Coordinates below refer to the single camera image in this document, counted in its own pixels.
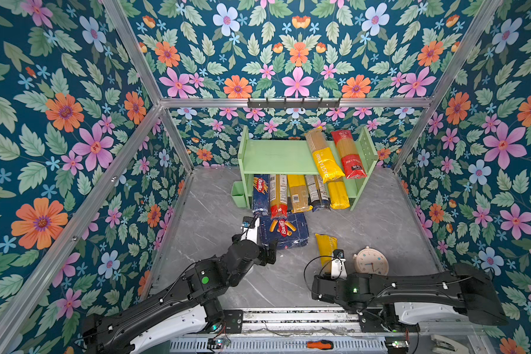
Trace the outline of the blue Barilla spaghetti box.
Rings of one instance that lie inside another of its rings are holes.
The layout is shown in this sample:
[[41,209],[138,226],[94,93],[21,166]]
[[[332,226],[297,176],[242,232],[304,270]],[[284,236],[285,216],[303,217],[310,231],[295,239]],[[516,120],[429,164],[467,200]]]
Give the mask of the blue Barilla spaghetti box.
[[270,208],[268,182],[269,175],[254,175],[252,185],[252,212],[257,216],[268,215]]

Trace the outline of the red-ended spaghetti bag white label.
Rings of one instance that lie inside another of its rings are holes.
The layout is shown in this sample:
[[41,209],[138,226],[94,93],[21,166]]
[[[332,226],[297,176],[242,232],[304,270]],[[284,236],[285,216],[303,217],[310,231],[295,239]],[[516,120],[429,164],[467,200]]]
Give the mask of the red-ended spaghetti bag white label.
[[268,186],[271,218],[286,219],[288,217],[287,175],[271,174]]

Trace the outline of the red spaghetti bag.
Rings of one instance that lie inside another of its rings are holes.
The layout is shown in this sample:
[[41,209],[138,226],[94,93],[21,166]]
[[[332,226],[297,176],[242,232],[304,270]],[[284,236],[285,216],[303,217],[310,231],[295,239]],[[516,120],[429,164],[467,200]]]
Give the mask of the red spaghetti bag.
[[344,174],[347,179],[367,178],[352,133],[349,130],[338,130],[331,133],[338,151]]

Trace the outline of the yellow-banded spaghetti bag barcode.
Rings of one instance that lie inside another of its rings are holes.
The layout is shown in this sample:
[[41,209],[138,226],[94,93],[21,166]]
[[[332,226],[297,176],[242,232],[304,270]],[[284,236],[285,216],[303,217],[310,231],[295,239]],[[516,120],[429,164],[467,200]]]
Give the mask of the yellow-banded spaghetti bag barcode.
[[350,208],[350,199],[342,178],[335,181],[329,181],[327,183],[327,190],[330,197],[331,209],[338,210]]

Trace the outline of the clear spaghetti bag blue end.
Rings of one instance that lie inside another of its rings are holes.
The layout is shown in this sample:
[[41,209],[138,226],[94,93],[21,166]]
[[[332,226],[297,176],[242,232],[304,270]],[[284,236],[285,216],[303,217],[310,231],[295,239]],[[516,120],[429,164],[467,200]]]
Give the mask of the clear spaghetti bag blue end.
[[330,209],[330,198],[325,185],[319,176],[306,175],[305,182],[308,188],[310,205],[312,211],[316,212],[322,209]]

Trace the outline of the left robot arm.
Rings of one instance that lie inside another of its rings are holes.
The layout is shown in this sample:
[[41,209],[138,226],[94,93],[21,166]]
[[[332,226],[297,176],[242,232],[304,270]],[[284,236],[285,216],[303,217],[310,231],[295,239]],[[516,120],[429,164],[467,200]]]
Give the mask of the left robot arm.
[[87,353],[141,353],[172,338],[226,329],[219,298],[238,286],[253,266],[273,264],[277,242],[259,245],[235,237],[227,252],[195,262],[159,293],[111,316],[83,324]]

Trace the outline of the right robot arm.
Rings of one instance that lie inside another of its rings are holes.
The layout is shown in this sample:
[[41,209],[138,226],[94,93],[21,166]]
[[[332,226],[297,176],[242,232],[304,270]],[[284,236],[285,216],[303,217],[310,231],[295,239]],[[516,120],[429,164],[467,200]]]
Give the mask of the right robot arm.
[[382,322],[416,325],[453,314],[485,326],[509,324],[490,274],[457,263],[450,271],[420,276],[389,277],[353,273],[342,279],[316,275],[311,298],[359,314],[381,311]]

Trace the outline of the blue Barilla rigatoni box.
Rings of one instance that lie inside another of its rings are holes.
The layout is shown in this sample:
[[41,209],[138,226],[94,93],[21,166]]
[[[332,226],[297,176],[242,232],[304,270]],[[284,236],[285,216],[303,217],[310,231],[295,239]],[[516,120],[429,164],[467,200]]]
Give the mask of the blue Barilla rigatoni box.
[[304,213],[293,214],[283,220],[263,217],[260,219],[260,241],[264,245],[276,243],[277,249],[293,249],[308,245],[308,223]]

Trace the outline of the yellow Pasta Time bag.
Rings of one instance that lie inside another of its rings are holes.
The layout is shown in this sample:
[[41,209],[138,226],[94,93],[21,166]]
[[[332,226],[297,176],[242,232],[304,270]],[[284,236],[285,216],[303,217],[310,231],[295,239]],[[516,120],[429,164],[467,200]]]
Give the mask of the yellow Pasta Time bag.
[[306,142],[323,183],[344,178],[342,168],[337,164],[322,128],[314,128],[305,134]]
[[326,266],[333,260],[333,252],[339,248],[337,237],[316,234],[317,246],[319,249],[321,267]]

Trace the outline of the yellow spaghetti bag long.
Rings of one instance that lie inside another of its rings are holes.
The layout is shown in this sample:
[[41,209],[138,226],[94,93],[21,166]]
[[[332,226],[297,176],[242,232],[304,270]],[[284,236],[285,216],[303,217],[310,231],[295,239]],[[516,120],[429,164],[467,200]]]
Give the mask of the yellow spaghetti bag long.
[[293,214],[311,211],[313,207],[310,205],[308,185],[304,175],[287,175],[287,179]]

